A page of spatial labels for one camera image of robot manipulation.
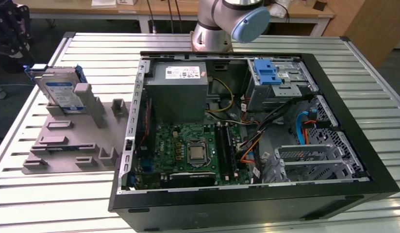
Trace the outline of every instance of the table leg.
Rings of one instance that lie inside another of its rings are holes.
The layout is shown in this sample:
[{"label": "table leg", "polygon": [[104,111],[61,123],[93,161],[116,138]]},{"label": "table leg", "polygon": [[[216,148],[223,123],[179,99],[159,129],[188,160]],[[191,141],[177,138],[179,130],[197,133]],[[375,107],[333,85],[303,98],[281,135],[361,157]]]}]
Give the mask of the table leg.
[{"label": "table leg", "polygon": [[45,21],[46,21],[46,24],[49,25],[49,28],[54,28],[54,26],[56,26],[56,23],[54,23],[56,20],[46,18]]},{"label": "table leg", "polygon": [[311,36],[323,36],[324,30],[327,28],[329,18],[320,18],[317,24],[315,25]]},{"label": "table leg", "polygon": [[149,31],[149,16],[137,16],[137,20],[140,22],[141,33],[151,33]]}]

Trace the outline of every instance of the green circuit board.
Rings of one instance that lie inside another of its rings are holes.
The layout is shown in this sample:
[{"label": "green circuit board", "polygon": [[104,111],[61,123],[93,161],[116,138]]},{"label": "green circuit board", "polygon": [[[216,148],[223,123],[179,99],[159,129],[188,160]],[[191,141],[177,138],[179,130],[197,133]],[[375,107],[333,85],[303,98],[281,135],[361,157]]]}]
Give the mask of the green circuit board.
[{"label": "green circuit board", "polygon": [[[229,126],[231,140],[236,145],[240,142],[237,125]],[[199,167],[189,163],[188,148],[191,145],[205,145],[207,161]],[[219,155],[215,140],[215,125],[180,124],[159,125],[156,131],[156,150],[153,159],[153,173],[163,172],[213,172],[215,185],[245,184],[249,181],[247,169],[237,171],[239,176],[231,180],[220,178]]]}]

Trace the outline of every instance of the wooden desk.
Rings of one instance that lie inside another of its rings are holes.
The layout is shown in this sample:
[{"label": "wooden desk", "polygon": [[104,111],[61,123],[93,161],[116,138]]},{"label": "wooden desk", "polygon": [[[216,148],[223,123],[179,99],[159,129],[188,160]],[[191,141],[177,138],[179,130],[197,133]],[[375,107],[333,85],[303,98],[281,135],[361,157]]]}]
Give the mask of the wooden desk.
[{"label": "wooden desk", "polygon": [[[168,3],[161,0],[149,0],[155,15],[155,20],[169,20]],[[138,0],[136,5],[117,5],[114,8],[92,9],[92,0],[13,0],[14,3],[24,4],[30,9],[30,18],[54,19],[136,19],[140,21],[143,33],[149,33],[149,9],[147,0]],[[197,1],[177,0],[181,20],[197,21]],[[177,20],[177,8],[171,0],[173,19]],[[321,36],[329,19],[335,13],[328,7],[324,11],[317,11],[312,7],[305,7],[300,1],[295,0],[289,5],[289,22],[311,23],[313,27],[311,36]],[[272,17],[271,22],[284,23],[285,18]]]}]

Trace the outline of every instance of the metal work table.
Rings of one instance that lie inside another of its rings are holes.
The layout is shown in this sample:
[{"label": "metal work table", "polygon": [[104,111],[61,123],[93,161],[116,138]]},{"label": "metal work table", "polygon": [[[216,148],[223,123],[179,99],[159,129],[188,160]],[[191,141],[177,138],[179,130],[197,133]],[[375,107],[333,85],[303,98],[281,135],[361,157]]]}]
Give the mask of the metal work table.
[{"label": "metal work table", "polygon": [[[132,99],[141,50],[189,50],[189,35],[72,33],[49,64],[84,68],[101,101]],[[313,53],[400,186],[400,97],[351,42],[339,38],[261,36],[235,51]],[[106,211],[112,172],[24,175],[22,162],[38,135],[46,99],[37,86],[0,146],[0,233],[132,232]],[[400,193],[317,221],[199,229],[191,232],[400,232]]]}]

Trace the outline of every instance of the power supply label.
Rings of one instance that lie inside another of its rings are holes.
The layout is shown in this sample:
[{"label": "power supply label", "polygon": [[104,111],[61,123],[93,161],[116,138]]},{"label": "power supply label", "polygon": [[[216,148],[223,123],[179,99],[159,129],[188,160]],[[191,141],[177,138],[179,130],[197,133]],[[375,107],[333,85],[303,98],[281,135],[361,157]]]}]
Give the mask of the power supply label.
[{"label": "power supply label", "polygon": [[165,79],[199,79],[200,67],[167,67]]}]

